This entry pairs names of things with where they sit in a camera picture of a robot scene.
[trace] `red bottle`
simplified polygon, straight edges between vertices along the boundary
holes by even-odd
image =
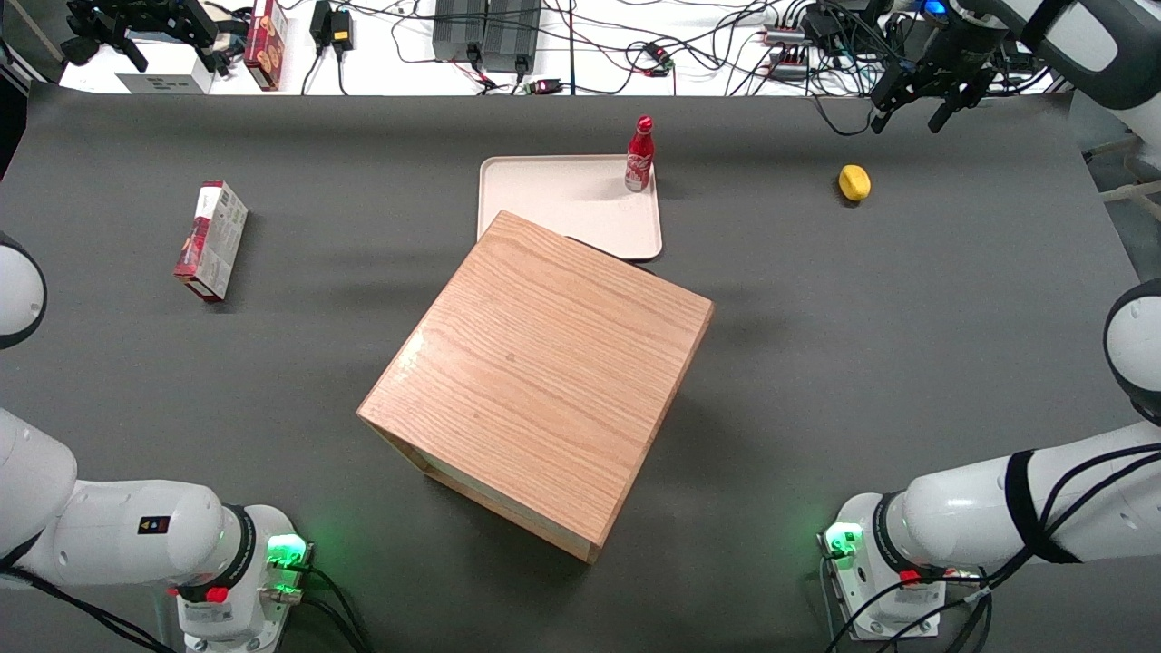
[[[637,119],[637,132],[629,141],[629,157],[625,166],[625,186],[634,193],[649,187],[649,173],[652,167],[652,119]]]

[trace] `green led light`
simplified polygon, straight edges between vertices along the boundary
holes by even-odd
[[[854,548],[863,541],[863,528],[858,524],[831,524],[823,534],[830,553],[835,558],[846,558],[854,554]]]
[[[281,565],[300,565],[307,558],[307,541],[290,533],[266,541],[266,560]]]

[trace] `dark gray tablecloth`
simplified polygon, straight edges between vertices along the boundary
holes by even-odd
[[[821,651],[814,533],[849,496],[1134,418],[1101,349],[1134,277],[1062,100],[939,135],[921,103],[839,138],[801,99],[39,87],[0,228],[50,299],[0,357],[0,404],[84,479],[283,509],[384,651]],[[848,128],[866,110],[827,107]],[[642,112],[665,239],[648,267],[717,313],[590,569],[425,480],[354,410],[471,246],[481,162],[621,151]],[[835,195],[846,163],[873,180],[858,208]],[[207,179],[254,213],[218,307],[170,275]],[[1158,580],[1153,560],[1027,568],[989,651],[1154,647]],[[153,623],[142,588],[78,594]],[[31,593],[0,593],[0,626],[6,652],[130,650]],[[341,646],[297,610],[283,651]]]

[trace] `wood grain surface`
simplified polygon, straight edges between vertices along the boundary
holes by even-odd
[[[712,314],[502,211],[358,414],[425,473],[591,562]]]

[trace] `power supply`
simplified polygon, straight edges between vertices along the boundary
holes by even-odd
[[[435,0],[432,50],[441,62],[475,63],[484,43],[488,0]]]
[[[532,73],[540,34],[540,0],[491,0],[484,28],[484,69]]]

